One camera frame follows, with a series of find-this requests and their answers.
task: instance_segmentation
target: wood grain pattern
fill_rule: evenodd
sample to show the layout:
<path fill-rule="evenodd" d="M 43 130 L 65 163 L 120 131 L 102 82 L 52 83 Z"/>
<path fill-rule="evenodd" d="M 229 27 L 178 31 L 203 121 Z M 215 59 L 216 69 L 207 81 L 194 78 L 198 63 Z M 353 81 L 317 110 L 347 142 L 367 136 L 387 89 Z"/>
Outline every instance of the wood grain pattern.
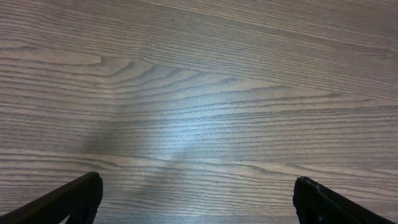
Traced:
<path fill-rule="evenodd" d="M 99 172 L 96 223 L 398 222 L 398 3 L 0 0 L 0 214 Z"/>

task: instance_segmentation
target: wooden floor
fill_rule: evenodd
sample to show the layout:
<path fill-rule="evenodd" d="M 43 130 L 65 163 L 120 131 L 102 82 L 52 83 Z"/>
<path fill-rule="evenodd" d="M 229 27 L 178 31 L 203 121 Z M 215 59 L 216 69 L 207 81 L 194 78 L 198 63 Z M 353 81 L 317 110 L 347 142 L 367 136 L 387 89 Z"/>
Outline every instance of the wooden floor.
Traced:
<path fill-rule="evenodd" d="M 398 1 L 0 0 L 0 214 L 91 170 L 96 223 L 398 222 Z"/>

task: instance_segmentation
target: wooden surface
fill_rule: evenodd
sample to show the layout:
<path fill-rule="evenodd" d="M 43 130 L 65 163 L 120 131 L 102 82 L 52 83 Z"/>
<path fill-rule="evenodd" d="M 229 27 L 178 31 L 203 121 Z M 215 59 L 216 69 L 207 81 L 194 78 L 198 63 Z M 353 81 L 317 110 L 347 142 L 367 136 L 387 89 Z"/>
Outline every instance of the wooden surface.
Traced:
<path fill-rule="evenodd" d="M 0 214 L 298 223 L 306 175 L 398 222 L 396 0 L 0 0 Z"/>

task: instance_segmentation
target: black object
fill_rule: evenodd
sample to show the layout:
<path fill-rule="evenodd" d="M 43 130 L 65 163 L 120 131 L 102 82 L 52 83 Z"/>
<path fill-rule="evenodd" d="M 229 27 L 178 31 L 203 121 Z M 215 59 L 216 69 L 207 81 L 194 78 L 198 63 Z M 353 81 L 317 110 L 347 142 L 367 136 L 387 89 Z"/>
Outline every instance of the black object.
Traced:
<path fill-rule="evenodd" d="M 301 224 L 394 224 L 308 177 L 296 180 L 293 204 Z"/>
<path fill-rule="evenodd" d="M 92 224 L 103 195 L 102 178 L 89 172 L 64 186 L 0 217 L 0 223 Z"/>

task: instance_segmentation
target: wood grain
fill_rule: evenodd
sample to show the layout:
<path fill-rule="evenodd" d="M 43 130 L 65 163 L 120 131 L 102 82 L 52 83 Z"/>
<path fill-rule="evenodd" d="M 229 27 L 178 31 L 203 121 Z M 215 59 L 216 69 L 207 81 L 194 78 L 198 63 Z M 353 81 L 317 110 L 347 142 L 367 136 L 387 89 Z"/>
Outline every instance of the wood grain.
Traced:
<path fill-rule="evenodd" d="M 0 214 L 94 170 L 96 223 L 398 222 L 398 4 L 0 0 Z"/>

